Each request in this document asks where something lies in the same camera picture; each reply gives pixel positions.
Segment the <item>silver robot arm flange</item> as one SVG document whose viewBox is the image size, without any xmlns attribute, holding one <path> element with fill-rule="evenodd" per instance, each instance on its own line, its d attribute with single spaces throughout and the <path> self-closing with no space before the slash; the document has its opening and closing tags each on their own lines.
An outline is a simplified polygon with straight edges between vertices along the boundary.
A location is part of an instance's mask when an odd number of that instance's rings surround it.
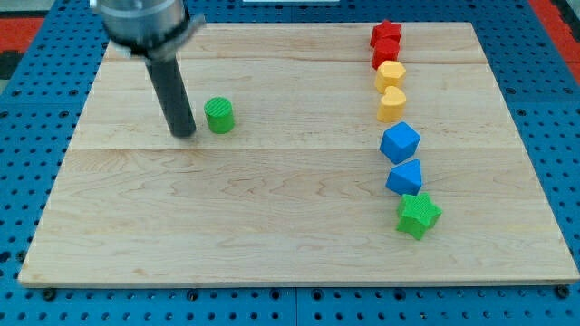
<svg viewBox="0 0 580 326">
<path fill-rule="evenodd" d="M 168 61 L 206 24 L 182 0 L 90 0 L 111 41 L 127 55 Z"/>
</svg>

